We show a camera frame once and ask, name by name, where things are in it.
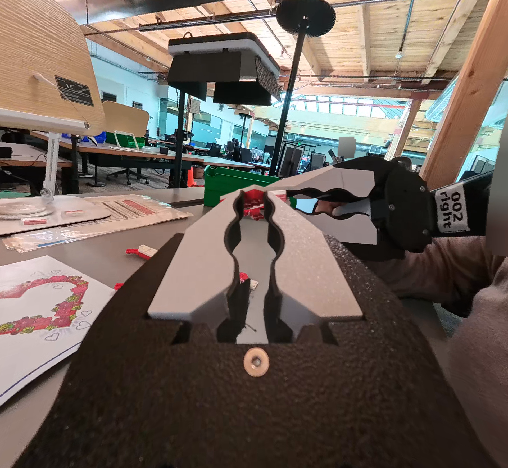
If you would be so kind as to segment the red white lego segment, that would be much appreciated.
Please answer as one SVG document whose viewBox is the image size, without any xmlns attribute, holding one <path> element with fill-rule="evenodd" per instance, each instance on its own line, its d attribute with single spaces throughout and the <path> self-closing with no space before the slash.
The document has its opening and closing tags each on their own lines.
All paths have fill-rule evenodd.
<svg viewBox="0 0 508 468">
<path fill-rule="evenodd" d="M 269 221 L 270 216 L 272 214 L 273 208 L 271 204 L 268 207 L 265 207 L 265 193 L 272 193 L 277 198 L 279 198 L 282 202 L 286 202 L 288 195 L 286 190 L 281 189 L 267 189 L 263 188 L 260 185 L 250 185 L 246 187 L 244 190 L 244 217 L 250 217 L 253 220 L 261 220 L 265 219 Z"/>
</svg>

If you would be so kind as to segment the clear plastic bag with label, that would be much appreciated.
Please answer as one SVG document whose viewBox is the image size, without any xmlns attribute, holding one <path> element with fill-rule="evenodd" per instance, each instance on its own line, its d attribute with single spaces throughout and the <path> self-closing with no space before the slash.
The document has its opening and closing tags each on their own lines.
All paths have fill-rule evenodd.
<svg viewBox="0 0 508 468">
<path fill-rule="evenodd" d="M 63 217 L 61 211 L 84 210 L 81 217 Z M 1 242 L 8 250 L 27 253 L 111 233 L 144 228 L 192 217 L 172 205 L 146 195 L 56 197 L 46 210 L 20 218 L 1 215 Z M 46 217 L 48 223 L 23 226 L 25 217 Z"/>
</svg>

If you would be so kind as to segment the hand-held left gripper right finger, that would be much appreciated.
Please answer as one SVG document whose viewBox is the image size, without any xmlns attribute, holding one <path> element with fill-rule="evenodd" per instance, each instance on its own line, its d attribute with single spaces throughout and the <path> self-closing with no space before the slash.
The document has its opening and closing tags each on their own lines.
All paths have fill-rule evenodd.
<svg viewBox="0 0 508 468">
<path fill-rule="evenodd" d="M 264 193 L 264 215 L 275 252 L 263 309 L 268 340 L 296 340 L 306 326 L 363 321 L 321 230 L 272 191 Z"/>
</svg>

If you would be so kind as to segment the black pole with round disc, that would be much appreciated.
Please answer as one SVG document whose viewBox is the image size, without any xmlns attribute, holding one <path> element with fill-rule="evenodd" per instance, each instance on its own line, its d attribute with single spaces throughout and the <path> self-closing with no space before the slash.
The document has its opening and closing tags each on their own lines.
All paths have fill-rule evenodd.
<svg viewBox="0 0 508 468">
<path fill-rule="evenodd" d="M 276 175 L 305 37 L 321 37 L 328 33 L 335 24 L 336 16 L 334 8 L 325 0 L 283 0 L 277 7 L 276 20 L 283 30 L 297 39 L 270 165 L 270 176 Z"/>
</svg>

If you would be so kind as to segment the black computer monitor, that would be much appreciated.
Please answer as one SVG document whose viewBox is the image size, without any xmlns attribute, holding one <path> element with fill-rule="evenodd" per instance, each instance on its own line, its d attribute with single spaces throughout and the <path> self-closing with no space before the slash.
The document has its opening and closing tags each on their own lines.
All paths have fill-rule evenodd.
<svg viewBox="0 0 508 468">
<path fill-rule="evenodd" d="M 276 176 L 286 179 L 298 174 L 305 147 L 286 143 L 278 162 Z"/>
</svg>

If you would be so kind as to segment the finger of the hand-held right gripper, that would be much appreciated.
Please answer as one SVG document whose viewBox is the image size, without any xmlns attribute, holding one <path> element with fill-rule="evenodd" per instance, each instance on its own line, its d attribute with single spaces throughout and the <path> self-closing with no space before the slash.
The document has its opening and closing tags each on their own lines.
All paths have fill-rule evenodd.
<svg viewBox="0 0 508 468">
<path fill-rule="evenodd" d="M 293 194 L 292 205 L 308 222 L 343 243 L 376 245 L 378 230 L 366 197 L 351 194 Z"/>
<path fill-rule="evenodd" d="M 289 197 L 303 199 L 342 192 L 346 197 L 365 198 L 374 187 L 373 171 L 328 166 L 276 181 L 267 186 L 267 191 L 285 191 Z"/>
</svg>

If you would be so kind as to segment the person's right forearm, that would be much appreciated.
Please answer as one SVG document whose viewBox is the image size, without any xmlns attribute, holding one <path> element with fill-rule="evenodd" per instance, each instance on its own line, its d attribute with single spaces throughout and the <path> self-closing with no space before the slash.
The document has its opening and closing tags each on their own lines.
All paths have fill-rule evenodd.
<svg viewBox="0 0 508 468">
<path fill-rule="evenodd" d="M 484 236 L 435 238 L 422 253 L 362 263 L 398 298 L 467 301 L 471 315 L 507 320 L 507 257 L 493 255 Z"/>
</svg>

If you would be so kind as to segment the red white lego arc assembly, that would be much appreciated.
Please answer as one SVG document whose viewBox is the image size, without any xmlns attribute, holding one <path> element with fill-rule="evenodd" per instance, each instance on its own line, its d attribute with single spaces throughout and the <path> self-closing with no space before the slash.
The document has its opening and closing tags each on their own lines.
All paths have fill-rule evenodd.
<svg viewBox="0 0 508 468">
<path fill-rule="evenodd" d="M 146 246 L 144 244 L 138 246 L 138 248 L 125 250 L 125 255 L 129 255 L 129 256 L 133 256 L 133 257 L 135 256 L 135 257 L 137 257 L 139 259 L 143 259 L 143 260 L 151 259 L 156 253 L 157 253 L 156 249 Z"/>
</svg>

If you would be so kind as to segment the wooden support post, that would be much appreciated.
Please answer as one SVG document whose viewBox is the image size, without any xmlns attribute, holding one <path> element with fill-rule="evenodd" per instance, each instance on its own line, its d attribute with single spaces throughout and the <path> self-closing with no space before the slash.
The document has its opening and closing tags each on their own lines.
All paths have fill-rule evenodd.
<svg viewBox="0 0 508 468">
<path fill-rule="evenodd" d="M 489 0 L 421 169 L 430 190 L 455 182 L 507 71 L 507 0 Z"/>
</svg>

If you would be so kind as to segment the green plastic bin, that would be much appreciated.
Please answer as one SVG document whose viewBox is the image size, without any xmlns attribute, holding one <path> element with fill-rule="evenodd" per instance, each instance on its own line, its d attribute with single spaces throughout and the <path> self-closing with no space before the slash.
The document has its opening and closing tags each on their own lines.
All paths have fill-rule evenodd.
<svg viewBox="0 0 508 468">
<path fill-rule="evenodd" d="M 225 167 L 207 166 L 204 170 L 204 205 L 214 207 L 221 198 L 236 190 L 245 190 L 252 186 L 266 187 L 279 178 Z"/>
</svg>

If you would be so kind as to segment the wooden top white tilt stand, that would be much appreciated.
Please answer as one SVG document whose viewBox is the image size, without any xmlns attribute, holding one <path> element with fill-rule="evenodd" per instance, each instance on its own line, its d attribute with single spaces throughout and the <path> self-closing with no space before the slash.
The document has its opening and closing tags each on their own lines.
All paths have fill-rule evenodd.
<svg viewBox="0 0 508 468">
<path fill-rule="evenodd" d="M 52 205 L 61 134 L 96 136 L 106 120 L 82 31 L 54 0 L 1 0 L 1 128 L 44 132 L 39 196 L 1 200 L 20 218 Z"/>
<path fill-rule="evenodd" d="M 114 148 L 131 148 L 139 151 L 145 145 L 145 133 L 149 113 L 143 109 L 112 101 L 103 102 L 106 120 L 106 141 L 115 143 Z"/>
</svg>

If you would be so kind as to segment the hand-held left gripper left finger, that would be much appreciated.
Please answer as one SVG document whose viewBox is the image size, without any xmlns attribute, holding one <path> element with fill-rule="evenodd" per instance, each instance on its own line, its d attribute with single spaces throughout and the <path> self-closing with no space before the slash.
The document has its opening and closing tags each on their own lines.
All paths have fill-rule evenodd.
<svg viewBox="0 0 508 468">
<path fill-rule="evenodd" d="M 219 327 L 234 318 L 243 214 L 238 190 L 187 228 L 147 310 L 151 319 Z"/>
</svg>

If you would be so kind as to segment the lego instruction booklet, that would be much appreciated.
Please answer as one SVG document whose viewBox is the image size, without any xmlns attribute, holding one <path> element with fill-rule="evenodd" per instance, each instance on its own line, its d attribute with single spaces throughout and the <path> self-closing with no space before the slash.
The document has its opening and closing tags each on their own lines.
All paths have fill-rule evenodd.
<svg viewBox="0 0 508 468">
<path fill-rule="evenodd" d="M 50 256 L 1 266 L 1 405 L 78 350 L 115 290 Z"/>
</svg>

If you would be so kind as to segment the person's brown clothing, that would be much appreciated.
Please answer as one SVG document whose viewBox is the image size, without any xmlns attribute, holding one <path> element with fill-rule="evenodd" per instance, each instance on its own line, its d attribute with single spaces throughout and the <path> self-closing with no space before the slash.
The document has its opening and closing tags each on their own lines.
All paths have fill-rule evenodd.
<svg viewBox="0 0 508 468">
<path fill-rule="evenodd" d="M 450 381 L 479 439 L 507 467 L 507 259 L 457 259 L 454 278 L 472 298 L 450 342 Z"/>
</svg>

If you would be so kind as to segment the long wooden office desk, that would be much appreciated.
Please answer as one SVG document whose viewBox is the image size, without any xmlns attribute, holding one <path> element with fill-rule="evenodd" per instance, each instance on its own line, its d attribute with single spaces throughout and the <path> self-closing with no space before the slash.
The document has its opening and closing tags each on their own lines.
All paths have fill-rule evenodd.
<svg viewBox="0 0 508 468">
<path fill-rule="evenodd" d="M 150 152 L 143 152 L 124 147 L 113 147 L 107 144 L 77 143 L 76 137 L 70 142 L 60 141 L 60 149 L 65 149 L 71 155 L 71 169 L 62 172 L 62 192 L 64 194 L 78 194 L 78 155 L 96 156 L 98 167 L 118 167 L 136 171 L 137 169 L 174 169 L 176 156 L 174 153 L 161 154 L 155 148 Z M 181 160 L 182 171 L 189 171 L 193 165 L 203 167 L 227 167 L 237 170 L 251 171 L 253 166 L 223 158 L 209 158 L 193 154 L 183 154 Z"/>
</svg>

